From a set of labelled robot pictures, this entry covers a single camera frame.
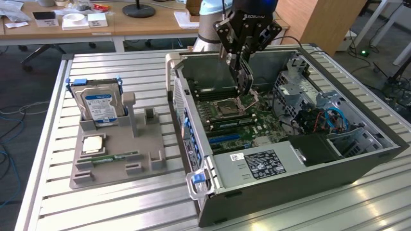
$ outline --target desk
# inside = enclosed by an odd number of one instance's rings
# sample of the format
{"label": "desk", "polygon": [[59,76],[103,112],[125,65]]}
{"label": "desk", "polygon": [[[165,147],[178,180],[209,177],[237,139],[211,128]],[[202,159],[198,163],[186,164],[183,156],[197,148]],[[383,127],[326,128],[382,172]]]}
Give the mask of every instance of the desk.
{"label": "desk", "polygon": [[[305,49],[315,50],[310,45]],[[406,230],[411,226],[411,148],[350,185],[206,229],[198,227],[166,93],[165,56],[179,51],[185,50],[78,54],[62,61],[15,230]],[[327,55],[314,58],[410,143],[410,123]],[[330,89],[317,71],[309,71],[314,83]],[[125,77],[123,90],[135,93],[135,112],[153,106],[161,114],[166,157],[181,161],[181,171],[72,190],[68,183],[80,111],[64,80],[111,78],[118,73]]]}
{"label": "desk", "polygon": [[[76,43],[76,42],[99,42],[113,41],[115,43],[117,52],[125,52],[123,42],[135,39],[175,39],[198,37],[198,29],[182,29],[174,17],[177,10],[154,5],[157,9],[155,16],[145,19],[135,19],[126,16],[122,9],[130,2],[108,2],[111,11],[115,13],[107,16],[108,27],[98,27],[83,30],[64,31],[62,26],[38,27],[35,21],[28,26],[8,29],[4,23],[11,21],[6,18],[0,25],[0,45],[35,45],[50,43]],[[174,8],[183,9],[185,4],[177,2],[165,2]],[[52,11],[63,7],[42,7],[36,2],[24,2],[23,11],[34,18],[32,12]],[[289,24],[283,20],[277,21],[283,27],[285,35]]]}

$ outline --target paper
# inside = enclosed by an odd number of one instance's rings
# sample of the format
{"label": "paper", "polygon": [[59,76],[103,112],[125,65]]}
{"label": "paper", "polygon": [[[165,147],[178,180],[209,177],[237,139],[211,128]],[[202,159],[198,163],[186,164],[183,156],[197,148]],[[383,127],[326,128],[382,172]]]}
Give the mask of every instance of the paper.
{"label": "paper", "polygon": [[6,23],[4,25],[7,26],[7,28],[16,28],[16,27],[27,26],[28,23],[27,22],[24,22],[24,23]]}
{"label": "paper", "polygon": [[201,26],[201,23],[193,23],[189,19],[186,12],[174,12],[175,19],[179,23],[179,26],[183,29],[197,29]]}

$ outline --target white label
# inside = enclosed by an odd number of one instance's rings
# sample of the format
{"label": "white label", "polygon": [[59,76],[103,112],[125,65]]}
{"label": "white label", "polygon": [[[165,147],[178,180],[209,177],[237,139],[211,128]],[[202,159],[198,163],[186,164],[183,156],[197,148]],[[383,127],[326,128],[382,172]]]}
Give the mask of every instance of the white label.
{"label": "white label", "polygon": [[36,23],[38,23],[38,27],[59,26],[58,19],[36,20]]}
{"label": "white label", "polygon": [[243,160],[245,159],[245,153],[231,154],[230,157],[231,157],[233,161]]}
{"label": "white label", "polygon": [[16,27],[27,26],[28,23],[27,22],[24,22],[24,23],[6,23],[4,25],[7,26],[7,28],[16,28]]}
{"label": "white label", "polygon": [[96,32],[91,33],[92,35],[111,35],[111,32]]}
{"label": "white label", "polygon": [[86,96],[90,113],[98,123],[110,123],[118,119],[117,109],[110,104],[113,100],[110,94]]}

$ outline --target motherboard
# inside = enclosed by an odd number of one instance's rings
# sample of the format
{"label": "motherboard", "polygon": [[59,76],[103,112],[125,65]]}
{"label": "motherboard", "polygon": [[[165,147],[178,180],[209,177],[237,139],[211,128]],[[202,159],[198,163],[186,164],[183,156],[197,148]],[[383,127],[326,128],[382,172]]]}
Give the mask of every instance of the motherboard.
{"label": "motherboard", "polygon": [[234,88],[219,92],[198,91],[197,99],[214,154],[277,143],[287,137],[273,113],[267,92],[261,94],[251,90],[250,94],[243,96],[237,95]]}

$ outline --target office chair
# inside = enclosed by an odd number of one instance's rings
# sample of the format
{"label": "office chair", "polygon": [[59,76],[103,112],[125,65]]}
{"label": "office chair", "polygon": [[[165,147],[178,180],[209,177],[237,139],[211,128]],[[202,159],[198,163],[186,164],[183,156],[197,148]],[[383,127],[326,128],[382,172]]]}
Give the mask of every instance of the office chair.
{"label": "office chair", "polygon": [[[91,48],[96,48],[96,44],[94,42],[88,43],[88,46]],[[31,72],[34,70],[34,67],[27,65],[27,63],[38,57],[44,51],[47,51],[50,48],[56,49],[62,54],[66,54],[66,51],[62,49],[59,44],[44,44],[34,53],[31,53],[30,56],[26,57],[26,59],[20,62],[22,68],[26,72]],[[20,51],[27,51],[27,46],[19,46]]]}

